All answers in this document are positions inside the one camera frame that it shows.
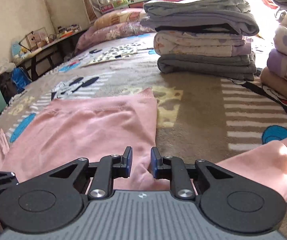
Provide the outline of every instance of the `gray gripper base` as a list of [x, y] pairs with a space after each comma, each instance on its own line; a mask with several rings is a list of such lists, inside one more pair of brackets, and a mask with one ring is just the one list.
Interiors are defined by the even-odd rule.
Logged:
[[277, 231], [238, 236], [222, 231], [189, 201], [168, 191], [116, 190], [106, 200], [91, 201], [78, 220], [54, 232], [26, 235], [4, 231], [0, 240], [285, 240]]

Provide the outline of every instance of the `pillow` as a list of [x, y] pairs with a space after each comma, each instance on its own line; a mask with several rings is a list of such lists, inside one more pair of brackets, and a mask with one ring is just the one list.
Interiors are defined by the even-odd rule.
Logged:
[[139, 22], [146, 16], [143, 8], [126, 8], [102, 15], [94, 22], [96, 30], [124, 22]]
[[75, 55], [90, 49], [104, 41], [116, 40], [129, 36], [155, 32], [154, 29], [143, 27], [139, 22], [124, 22], [94, 31], [89, 28], [80, 38], [76, 46]]

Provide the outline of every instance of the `brown blanket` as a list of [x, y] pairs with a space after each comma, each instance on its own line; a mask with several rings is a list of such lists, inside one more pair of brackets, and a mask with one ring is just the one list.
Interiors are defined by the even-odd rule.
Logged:
[[[151, 48], [153, 36], [108, 41], [92, 49], [104, 52], [133, 42]], [[152, 87], [158, 101], [156, 144], [160, 153], [179, 156], [186, 163], [195, 159], [216, 163], [267, 142], [269, 135], [275, 136], [269, 127], [287, 130], [287, 102], [261, 85], [259, 78], [232, 82], [189, 72], [162, 74], [157, 68], [159, 56], [151, 53], [149, 49], [139, 50], [129, 57], [38, 79], [0, 116], [0, 129], [10, 139], [21, 120], [31, 111], [42, 110], [56, 84], [75, 76], [94, 75], [99, 76], [101, 86], [93, 90], [93, 97], [126, 95]], [[287, 237], [287, 214], [280, 231]]]

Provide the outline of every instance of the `table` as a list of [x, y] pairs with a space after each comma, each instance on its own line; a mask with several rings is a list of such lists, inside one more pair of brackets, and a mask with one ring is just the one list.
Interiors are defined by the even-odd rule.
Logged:
[[[78, 31], [78, 32], [75, 32], [73, 33], [72, 35], [70, 36], [67, 36], [67, 37], [64, 37], [64, 38], [60, 38], [60, 39], [57, 39], [53, 42], [51, 42], [50, 44], [47, 44], [46, 46], [44, 47], [41, 47], [39, 49], [36, 49], [35, 51], [31, 52], [27, 58], [25, 58], [23, 61], [19, 62], [18, 64], [16, 64], [17, 67], [23, 67], [23, 69], [25, 70], [26, 74], [29, 76], [29, 73], [28, 73], [28, 70], [31, 70], [31, 80], [32, 81], [35, 81], [37, 80], [39, 77], [41, 77], [42, 75], [44, 75], [45, 73], [47, 73], [49, 70], [53, 69], [55, 67], [55, 65], [53, 64], [53, 61], [51, 59], [51, 56], [55, 53], [59, 53], [61, 58], [62, 58], [62, 61], [65, 57], [65, 53], [64, 53], [64, 50], [63, 50], [63, 47], [62, 47], [62, 43], [63, 41], [67, 40], [69, 41], [69, 44], [70, 44], [70, 48], [72, 51], [75, 50], [75, 45], [73, 44], [73, 41], [72, 41], [72, 37], [74, 37], [75, 35], [77, 34], [80, 34], [82, 35], [86, 30], [82, 30], [82, 31]], [[53, 47], [56, 47], [56, 50], [55, 51], [51, 51], [49, 54], [47, 54], [46, 56], [42, 57], [41, 59], [39, 59], [37, 61], [37, 56], [41, 53], [41, 52], [45, 52], [45, 51], [49, 51], [50, 49], [53, 49]], [[37, 64], [44, 61], [44, 60], [48, 60], [49, 63], [50, 63], [50, 68], [43, 72], [41, 75], [38, 75], [37, 73], [37, 70], [36, 70], [36, 67], [37, 67]], [[25, 67], [25, 63], [28, 62], [29, 60], [31, 60], [31, 66], [26, 68]]]

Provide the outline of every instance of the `metal bolt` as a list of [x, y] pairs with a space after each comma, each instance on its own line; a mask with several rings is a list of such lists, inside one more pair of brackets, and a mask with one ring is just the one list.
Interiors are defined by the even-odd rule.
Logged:
[[193, 195], [193, 192], [189, 189], [182, 189], [178, 191], [178, 195], [180, 197], [191, 197]]
[[100, 198], [103, 197], [106, 192], [102, 189], [94, 189], [90, 192], [91, 197]]

